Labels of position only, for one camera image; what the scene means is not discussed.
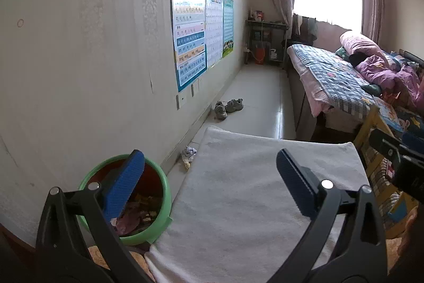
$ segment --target wall poster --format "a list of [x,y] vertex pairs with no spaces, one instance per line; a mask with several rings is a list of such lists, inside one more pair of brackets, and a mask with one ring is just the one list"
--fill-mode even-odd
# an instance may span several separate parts
[[172,0],[178,91],[206,71],[205,0]]
[[211,68],[223,53],[223,0],[206,0],[206,57]]
[[223,54],[225,57],[234,49],[234,1],[223,0],[224,3],[224,40],[223,40]]

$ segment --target crumpled paper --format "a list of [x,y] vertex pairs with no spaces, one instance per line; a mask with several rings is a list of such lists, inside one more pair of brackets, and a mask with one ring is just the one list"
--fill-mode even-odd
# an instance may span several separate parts
[[181,159],[184,163],[184,167],[189,170],[191,162],[194,160],[197,150],[193,147],[186,146],[181,152]]

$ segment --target shoe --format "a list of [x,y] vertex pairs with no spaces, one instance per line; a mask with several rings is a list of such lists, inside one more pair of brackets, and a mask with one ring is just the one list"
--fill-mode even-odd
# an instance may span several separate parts
[[221,101],[218,101],[216,103],[214,111],[215,111],[216,117],[219,120],[224,120],[227,118],[227,112],[225,112],[225,107]]
[[225,105],[225,110],[228,113],[232,113],[234,111],[240,111],[243,109],[243,99],[238,99],[238,100],[230,100],[228,101],[228,103]]

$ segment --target purple blanket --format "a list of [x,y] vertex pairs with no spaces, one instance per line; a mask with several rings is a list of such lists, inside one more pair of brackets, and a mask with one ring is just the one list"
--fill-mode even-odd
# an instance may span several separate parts
[[398,73],[394,73],[384,66],[383,59],[372,55],[358,64],[356,70],[369,83],[377,84],[383,90],[406,89],[410,103],[419,113],[424,113],[424,78],[420,82],[412,67],[404,64]]
[[359,63],[357,71],[369,83],[377,84],[381,89],[392,90],[395,87],[396,74],[384,66],[384,61],[376,55],[366,58],[362,63]]

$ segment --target white towel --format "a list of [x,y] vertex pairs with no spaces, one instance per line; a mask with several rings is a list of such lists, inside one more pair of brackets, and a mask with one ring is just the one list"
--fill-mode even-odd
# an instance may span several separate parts
[[299,35],[300,35],[300,26],[303,23],[303,17],[300,15],[297,15],[297,27],[298,27],[298,31],[299,31]]
[[[274,140],[209,127],[173,204],[173,222],[146,254],[158,283],[260,283],[274,274],[310,222],[276,169],[282,148],[339,188],[368,183],[352,143]],[[336,223],[320,264],[343,219]]]

